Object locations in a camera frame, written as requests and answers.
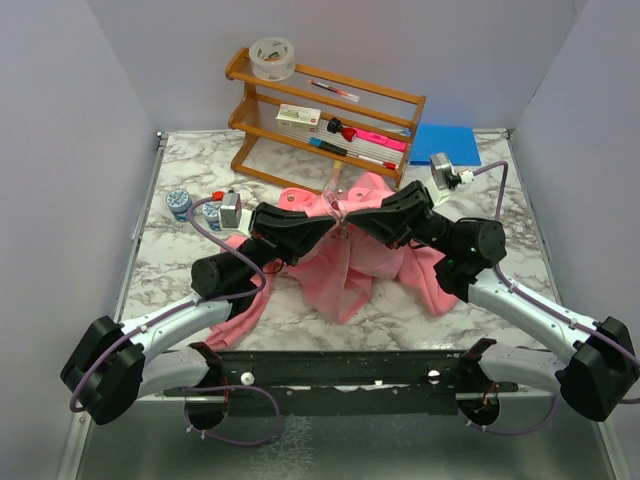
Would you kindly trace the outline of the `pink zip jacket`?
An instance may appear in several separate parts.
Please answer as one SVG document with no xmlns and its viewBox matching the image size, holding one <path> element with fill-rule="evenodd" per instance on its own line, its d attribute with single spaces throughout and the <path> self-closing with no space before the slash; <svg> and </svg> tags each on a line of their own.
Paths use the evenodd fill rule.
<svg viewBox="0 0 640 480">
<path fill-rule="evenodd" d="M 326 197 L 298 188 L 285 189 L 278 206 L 310 217 L 339 215 L 379 207 L 392 190 L 377 174 L 362 174 L 331 207 Z M 393 279 L 412 290 L 432 316 L 441 316 L 458 299 L 444 292 L 436 280 L 435 265 L 443 258 L 436 250 L 408 246 L 392 250 L 363 231 L 351 227 L 345 238 L 337 229 L 326 234 L 298 264 L 286 269 L 296 279 L 308 305 L 339 324 L 349 321 L 366 304 L 375 279 Z"/>
</svg>

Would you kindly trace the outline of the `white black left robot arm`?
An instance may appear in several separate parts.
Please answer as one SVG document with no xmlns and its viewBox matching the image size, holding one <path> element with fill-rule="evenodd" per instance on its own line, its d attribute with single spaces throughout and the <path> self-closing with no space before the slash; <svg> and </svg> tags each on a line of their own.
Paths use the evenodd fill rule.
<svg viewBox="0 0 640 480">
<path fill-rule="evenodd" d="M 158 356 L 247 310 L 267 286 L 268 264 L 296 264 L 335 224 L 330 215 L 309 216 L 262 202 L 236 247 L 204 230 L 221 251 L 192 265 L 192 294 L 138 319 L 118 323 L 102 316 L 90 323 L 60 373 L 71 393 L 70 410 L 88 413 L 99 425 L 117 419 L 140 397 L 143 375 Z"/>
</svg>

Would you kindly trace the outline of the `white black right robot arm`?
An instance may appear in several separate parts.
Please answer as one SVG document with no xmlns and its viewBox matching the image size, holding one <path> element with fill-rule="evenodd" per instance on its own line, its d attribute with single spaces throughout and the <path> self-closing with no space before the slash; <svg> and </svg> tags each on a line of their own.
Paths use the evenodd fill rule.
<svg viewBox="0 0 640 480">
<path fill-rule="evenodd" d="M 574 411 L 606 420 L 639 379 L 639 360 L 627 326 L 614 317 L 597 321 L 568 310 L 498 270 L 506 236 L 496 220 L 452 221 L 437 213 L 419 181 L 385 198 L 380 206 L 347 214 L 346 221 L 390 249 L 412 241 L 442 254 L 434 267 L 442 290 L 490 311 L 545 348 L 520 353 L 490 343 L 459 367 L 461 383 L 481 391 L 511 382 L 557 393 Z"/>
</svg>

